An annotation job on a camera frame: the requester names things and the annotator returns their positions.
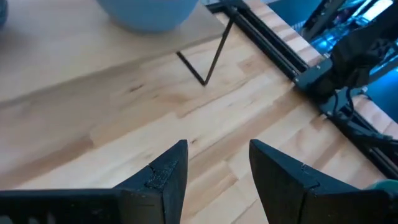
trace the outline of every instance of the wooden table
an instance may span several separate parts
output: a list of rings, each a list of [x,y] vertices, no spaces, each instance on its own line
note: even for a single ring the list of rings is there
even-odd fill
[[[138,64],[221,36],[201,4],[177,29],[128,32],[95,0],[13,0],[0,35],[0,103],[125,64]]]
[[[322,59],[266,5],[250,5],[305,61]],[[218,42],[184,54],[206,73]],[[397,129],[375,104],[356,101],[377,128]],[[254,138],[359,188],[384,179],[233,27],[206,88],[173,54],[1,107],[0,188],[112,187],[188,139],[182,223],[265,223],[248,158]]]

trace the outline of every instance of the light blue bowl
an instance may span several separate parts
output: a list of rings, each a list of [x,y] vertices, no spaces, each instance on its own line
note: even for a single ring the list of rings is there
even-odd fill
[[[97,0],[121,25],[143,32],[163,32],[180,25],[198,0]]]

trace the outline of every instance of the butcher block countertop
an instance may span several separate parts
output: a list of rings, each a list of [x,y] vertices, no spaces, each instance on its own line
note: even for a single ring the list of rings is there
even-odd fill
[[[12,0],[0,35],[0,103],[124,64],[138,64],[221,37],[198,4],[177,29],[128,32],[95,0]]]
[[[306,62],[322,60],[265,4],[249,3]],[[183,53],[204,74],[219,41]],[[7,69],[23,71],[14,66]],[[7,103],[0,106],[0,189],[113,187],[180,139],[188,139],[190,159],[182,223],[266,223],[250,139],[359,188],[385,179],[293,86],[234,26],[205,88],[170,54]],[[372,101],[355,103],[378,130],[397,135],[398,125]]]

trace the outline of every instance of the black aluminum frame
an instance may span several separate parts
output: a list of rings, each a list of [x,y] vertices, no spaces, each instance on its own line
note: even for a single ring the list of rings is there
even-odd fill
[[[322,75],[324,72],[323,64],[330,60],[321,62],[319,65],[309,68],[299,55],[297,55],[282,39],[280,39],[260,18],[258,18],[242,0],[221,1],[219,3],[207,5],[212,13],[223,12],[229,18],[234,18],[234,23],[242,32],[266,55],[273,63],[286,75],[287,78],[297,84],[313,104],[325,114],[327,118],[389,179],[398,180],[398,167],[386,154],[383,146],[369,146],[364,141],[356,138],[356,130],[352,125],[360,126],[369,134],[378,133],[369,122],[367,122],[357,111],[352,111],[347,104],[347,100],[339,97],[338,113],[333,114],[334,99],[329,102],[319,103],[316,98],[305,88],[300,86],[299,78],[301,73],[314,73],[315,76]],[[360,93],[360,89],[354,90],[351,95]],[[344,118],[352,118],[351,123],[345,123]]]

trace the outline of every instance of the wood grain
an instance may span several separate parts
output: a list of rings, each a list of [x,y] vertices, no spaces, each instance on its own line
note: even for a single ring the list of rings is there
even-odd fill
[[[128,32],[95,0],[13,0],[0,35],[0,102],[221,36],[224,26],[198,4],[178,28]]]
[[[250,4],[307,62],[322,59],[266,5]],[[204,74],[219,41],[183,53]],[[356,187],[384,179],[235,26],[206,88],[175,55],[107,72],[0,106],[0,189],[112,187],[179,139],[190,143],[182,223],[266,223],[250,139]]]

